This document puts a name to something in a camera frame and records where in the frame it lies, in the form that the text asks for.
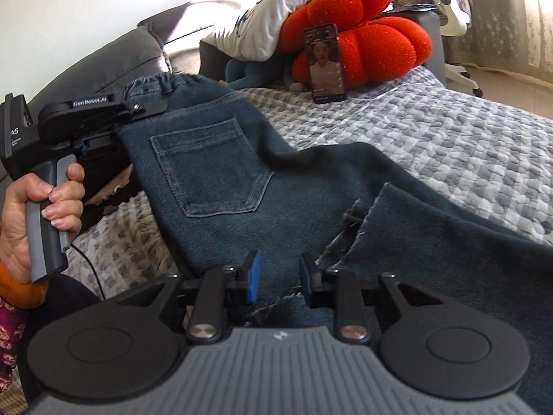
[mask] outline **quilted bedspread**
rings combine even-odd
[[[281,89],[242,94],[295,148],[368,142],[457,205],[553,246],[552,120],[447,90],[424,67],[339,103],[318,105],[309,93]],[[108,297],[176,271],[144,192],[75,244]],[[100,295],[82,257],[72,249],[68,257],[67,274]],[[19,382],[10,390],[20,393]]]

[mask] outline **phone screen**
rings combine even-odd
[[[346,99],[342,60],[336,25],[315,26],[303,31],[313,101],[329,103]]]

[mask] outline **white pillow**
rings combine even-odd
[[[266,61],[277,49],[284,20],[310,0],[261,0],[241,17],[224,21],[204,38],[230,57]]]

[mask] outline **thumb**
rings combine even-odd
[[[34,202],[44,201],[53,188],[52,185],[45,183],[34,173],[29,173],[14,181],[6,189],[4,205],[22,204],[29,200]]]

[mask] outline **black cable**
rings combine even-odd
[[[92,265],[92,262],[90,262],[90,259],[88,259],[88,257],[80,249],[78,249],[73,243],[71,244],[71,247],[82,257],[84,257],[86,262],[88,262],[88,264],[90,265],[90,268],[92,268],[92,272],[94,273],[94,276],[96,277],[96,282],[98,282],[98,288],[100,289],[100,293],[102,294],[102,299],[106,299],[106,294],[103,292],[102,284],[100,284],[100,278],[98,277],[98,273],[96,273],[96,270]]]

